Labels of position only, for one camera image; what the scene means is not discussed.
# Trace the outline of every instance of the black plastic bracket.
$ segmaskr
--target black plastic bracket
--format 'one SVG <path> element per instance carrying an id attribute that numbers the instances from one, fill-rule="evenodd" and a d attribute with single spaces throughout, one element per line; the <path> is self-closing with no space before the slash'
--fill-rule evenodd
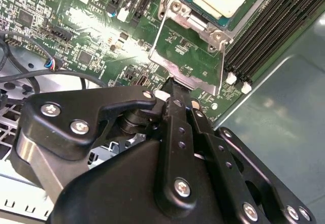
<path id="1" fill-rule="evenodd" d="M 184 97 L 188 91 L 173 84 L 171 97 L 163 110 L 162 142 L 156 172 L 154 196 L 157 205 L 169 217 L 185 217 L 197 202 L 194 172 L 192 128 L 186 120 Z"/>
<path id="2" fill-rule="evenodd" d="M 307 206 L 231 130 L 221 127 L 215 134 L 226 142 L 255 202 L 271 223 L 316 223 Z M 310 220 L 302 213 L 307 213 Z"/>
<path id="3" fill-rule="evenodd" d="M 150 110 L 155 103 L 153 93 L 142 86 L 42 93 L 25 102 L 20 127 L 30 140 L 59 157 L 79 160 L 88 155 L 98 137 L 101 121 L 108 121 L 109 131 L 123 111 Z M 41 111 L 44 104 L 56 105 L 60 114 L 55 117 L 44 115 Z M 70 127 L 75 120 L 86 122 L 89 131 L 83 135 L 75 134 Z"/>

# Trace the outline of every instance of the integrated circuit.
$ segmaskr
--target integrated circuit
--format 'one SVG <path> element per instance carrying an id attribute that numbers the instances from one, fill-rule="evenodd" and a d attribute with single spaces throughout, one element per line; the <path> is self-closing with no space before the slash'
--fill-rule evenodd
<path id="1" fill-rule="evenodd" d="M 33 23 L 33 15 L 24 11 L 23 9 L 20 9 L 17 21 L 25 27 L 31 27 Z"/>
<path id="2" fill-rule="evenodd" d="M 89 65 L 91 59 L 92 59 L 92 55 L 86 53 L 83 50 L 80 52 L 80 55 L 78 57 L 78 61 L 84 65 Z"/>

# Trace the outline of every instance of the hole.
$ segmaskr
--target hole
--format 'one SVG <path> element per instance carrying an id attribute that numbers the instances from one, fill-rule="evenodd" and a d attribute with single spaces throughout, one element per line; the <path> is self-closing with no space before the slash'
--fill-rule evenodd
<path id="1" fill-rule="evenodd" d="M 182 127 L 180 127 L 180 128 L 178 129 L 178 131 L 179 131 L 181 134 L 184 134 L 184 133 L 185 133 L 185 129 L 182 128 Z"/>
<path id="2" fill-rule="evenodd" d="M 224 129 L 223 132 L 228 138 L 232 137 L 232 134 L 227 129 Z"/>
<path id="3" fill-rule="evenodd" d="M 16 88 L 16 85 L 11 83 L 11 82 L 8 82 L 8 83 L 4 84 L 4 87 L 5 87 L 6 90 L 13 90 L 13 89 Z"/>
<path id="4" fill-rule="evenodd" d="M 261 196 L 261 193 L 259 192 L 258 188 L 251 181 L 245 181 L 245 183 L 246 183 L 248 190 L 249 190 L 250 194 L 252 195 L 256 205 L 257 206 L 261 205 L 262 196 Z"/>
<path id="5" fill-rule="evenodd" d="M 178 146 L 181 148 L 181 149 L 185 149 L 185 143 L 184 142 L 182 142 L 182 141 L 179 141 L 178 142 Z"/>
<path id="6" fill-rule="evenodd" d="M 234 156 L 233 154 L 232 154 L 232 157 L 234 158 L 235 163 L 236 163 L 236 165 L 237 165 L 240 173 L 243 173 L 243 171 L 244 171 L 244 165 L 243 165 L 243 163 L 236 156 Z"/>
<path id="7" fill-rule="evenodd" d="M 195 113 L 199 116 L 199 117 L 203 117 L 203 114 L 201 111 L 195 111 Z"/>
<path id="8" fill-rule="evenodd" d="M 159 127 L 159 124 L 157 124 L 157 123 L 154 123 L 154 124 L 152 125 L 152 129 L 153 129 L 153 130 L 157 130 L 158 127 Z"/>
<path id="9" fill-rule="evenodd" d="M 182 107 L 182 103 L 179 100 L 174 100 L 176 106 Z"/>
<path id="10" fill-rule="evenodd" d="M 125 148 L 128 149 L 131 147 L 131 143 L 129 141 L 125 142 Z"/>
<path id="11" fill-rule="evenodd" d="M 151 93 L 149 91 L 143 91 L 143 95 L 145 97 L 147 97 L 148 99 L 151 99 L 152 98 L 152 95 L 151 95 Z"/>
<path id="12" fill-rule="evenodd" d="M 230 162 L 226 162 L 225 165 L 226 165 L 229 169 L 231 169 L 231 168 L 233 167 L 233 165 L 232 165 Z"/>

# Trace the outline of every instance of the bolt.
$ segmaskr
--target bolt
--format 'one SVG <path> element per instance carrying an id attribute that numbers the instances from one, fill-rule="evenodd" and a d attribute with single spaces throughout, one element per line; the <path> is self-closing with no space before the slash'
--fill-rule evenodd
<path id="1" fill-rule="evenodd" d="M 199 116 L 199 117 L 203 117 L 203 114 L 201 111 L 195 111 L 195 113 Z"/>
<path id="2" fill-rule="evenodd" d="M 245 211 L 245 214 L 248 216 L 249 219 L 252 221 L 257 221 L 258 220 L 258 215 L 256 210 L 251 204 L 244 203 L 243 209 Z"/>
<path id="3" fill-rule="evenodd" d="M 182 197 L 188 197 L 191 193 L 189 185 L 182 179 L 176 179 L 174 183 L 176 192 Z"/>
<path id="4" fill-rule="evenodd" d="M 305 217 L 308 221 L 310 221 L 310 216 L 308 215 L 307 211 L 304 210 L 302 207 L 299 207 L 300 213 Z"/>
<path id="5" fill-rule="evenodd" d="M 179 2 L 172 2 L 171 8 L 173 12 L 179 12 L 182 8 L 182 5 Z"/>
<path id="6" fill-rule="evenodd" d="M 53 104 L 45 104 L 41 107 L 41 112 L 46 116 L 55 117 L 61 113 L 61 110 L 58 106 Z"/>
<path id="7" fill-rule="evenodd" d="M 289 215 L 290 215 L 293 219 L 295 219 L 295 220 L 299 220 L 299 216 L 298 216 L 296 210 L 295 210 L 293 207 L 291 207 L 290 205 L 288 205 L 286 209 L 287 209 L 287 211 L 289 212 Z"/>
<path id="8" fill-rule="evenodd" d="M 70 124 L 70 128 L 75 134 L 81 134 L 81 135 L 86 134 L 89 131 L 89 127 L 87 123 L 81 120 L 73 121 Z"/>

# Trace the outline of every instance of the screw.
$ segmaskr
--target screw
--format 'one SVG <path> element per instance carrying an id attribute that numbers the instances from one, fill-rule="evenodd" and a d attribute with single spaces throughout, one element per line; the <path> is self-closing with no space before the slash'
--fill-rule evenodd
<path id="1" fill-rule="evenodd" d="M 81 120 L 73 121 L 70 124 L 70 128 L 75 134 L 81 134 L 81 135 L 86 134 L 89 131 L 89 127 L 87 123 Z"/>
<path id="2" fill-rule="evenodd" d="M 308 215 L 307 211 L 304 210 L 302 207 L 299 207 L 300 213 L 305 217 L 308 221 L 310 221 L 310 216 Z"/>
<path id="3" fill-rule="evenodd" d="M 152 95 L 151 95 L 151 93 L 150 93 L 150 92 L 148 92 L 148 91 L 143 91 L 143 95 L 144 95 L 145 97 L 149 98 L 149 99 L 151 99 L 151 98 L 152 98 Z"/>
<path id="4" fill-rule="evenodd" d="M 243 209 L 245 211 L 245 214 L 248 216 L 249 219 L 252 221 L 257 221 L 258 220 L 258 215 L 256 210 L 251 204 L 244 203 Z"/>
<path id="5" fill-rule="evenodd" d="M 228 138 L 232 137 L 232 134 L 227 129 L 224 129 L 223 132 Z"/>
<path id="6" fill-rule="evenodd" d="M 45 104 L 41 107 L 41 112 L 46 116 L 55 117 L 61 113 L 61 110 L 58 106 L 53 104 Z"/>
<path id="7" fill-rule="evenodd" d="M 174 183 L 176 192 L 182 197 L 188 197 L 191 193 L 189 185 L 182 179 L 176 179 Z"/>
<path id="8" fill-rule="evenodd" d="M 201 111 L 195 111 L 195 113 L 199 116 L 199 117 L 203 117 L 203 114 Z"/>
<path id="9" fill-rule="evenodd" d="M 173 12 L 179 12 L 182 8 L 182 5 L 179 2 L 172 2 L 171 8 Z"/>
<path id="10" fill-rule="evenodd" d="M 288 206 L 286 207 L 286 209 L 287 209 L 287 211 L 289 212 L 289 215 L 290 215 L 293 219 L 295 219 L 295 220 L 299 220 L 299 216 L 298 216 L 296 210 L 295 210 L 293 207 L 291 207 L 290 205 L 288 205 Z"/>
<path id="11" fill-rule="evenodd" d="M 219 34 L 219 33 L 214 33 L 213 37 L 214 37 L 214 40 L 218 41 L 218 40 L 220 40 L 220 38 L 221 38 L 221 34 Z"/>

